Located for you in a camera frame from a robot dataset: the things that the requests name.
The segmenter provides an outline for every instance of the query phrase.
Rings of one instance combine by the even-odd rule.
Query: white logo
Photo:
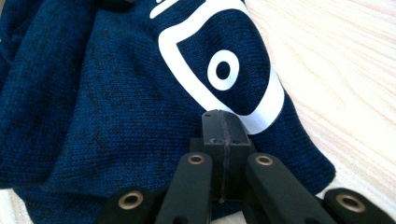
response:
[[[155,18],[177,1],[166,0],[151,11],[150,17]],[[197,33],[204,23],[215,14],[228,9],[239,10],[248,15],[245,5],[240,0],[206,0],[185,21],[162,31],[158,40],[161,55],[177,81],[206,111],[221,109],[234,113],[231,108],[210,92],[191,71],[178,50],[177,43]],[[222,62],[230,65],[230,74],[225,79],[218,78],[216,74],[216,68]],[[235,54],[226,49],[218,51],[207,67],[209,82],[219,91],[230,89],[238,78],[238,72],[238,59]],[[282,109],[283,102],[284,91],[276,71],[271,66],[269,83],[259,105],[249,115],[235,114],[242,120],[248,134],[260,133],[274,122]]]

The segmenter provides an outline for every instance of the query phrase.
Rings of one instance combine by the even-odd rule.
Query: wooden surface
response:
[[[247,7],[305,129],[337,169],[331,187],[354,189],[396,219],[396,1],[247,0]],[[26,223],[11,197],[14,223]],[[0,211],[0,222],[11,223],[5,218]]]

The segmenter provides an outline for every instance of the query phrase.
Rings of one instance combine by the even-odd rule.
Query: blue garment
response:
[[[200,136],[205,107],[171,69],[177,57],[165,61],[160,35],[213,0],[165,7],[169,1],[136,0],[124,13],[93,1],[6,1],[0,21],[0,188],[14,188],[34,222],[91,223],[117,190],[161,187],[189,151],[190,139]],[[180,68],[186,63],[197,78],[187,79],[194,88],[204,85],[238,115],[255,111],[271,65],[246,13],[219,10],[176,46]],[[215,64],[219,83],[229,85],[221,90],[209,80],[208,65],[224,49],[239,68],[232,82],[235,63]],[[281,100],[275,121],[250,138],[317,193],[333,179],[334,168],[285,92]]]

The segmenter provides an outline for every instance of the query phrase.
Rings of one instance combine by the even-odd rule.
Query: knit fabric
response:
[[[205,109],[165,61],[159,36],[206,2],[225,0],[159,7],[169,1],[136,0],[122,13],[88,0],[6,1],[0,21],[0,188],[15,189],[33,222],[92,223],[117,190],[168,183],[190,139],[201,135]],[[197,80],[234,113],[256,109],[271,65],[246,13],[220,10],[177,48]],[[224,91],[207,75],[223,49],[239,63],[237,80]],[[232,69],[219,63],[216,73],[223,80]],[[309,139],[289,96],[282,99],[276,120],[250,138],[317,193],[333,179],[334,168]]]

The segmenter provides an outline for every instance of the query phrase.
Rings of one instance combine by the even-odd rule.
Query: metal rivet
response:
[[[124,194],[119,199],[119,207],[124,210],[134,209],[139,206],[143,202],[143,194],[139,191],[131,191],[127,194]]]
[[[348,194],[338,194],[335,199],[347,210],[362,213],[366,210],[366,206],[357,198]]]
[[[267,156],[256,157],[256,162],[261,165],[272,165],[272,163],[274,163],[274,161]]]
[[[188,161],[191,164],[199,165],[199,164],[204,163],[205,158],[201,155],[195,154],[195,155],[189,156]]]

